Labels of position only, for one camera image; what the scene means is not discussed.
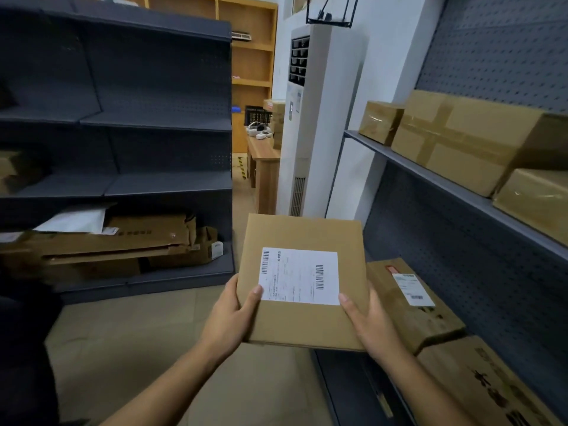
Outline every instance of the wooden desk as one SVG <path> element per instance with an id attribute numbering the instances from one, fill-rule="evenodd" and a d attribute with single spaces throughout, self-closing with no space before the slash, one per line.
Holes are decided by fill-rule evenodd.
<path id="1" fill-rule="evenodd" d="M 272 149 L 268 139 L 246 136 L 248 144 L 247 169 L 251 187 L 255 188 L 254 204 L 259 214 L 276 212 L 280 150 Z"/>

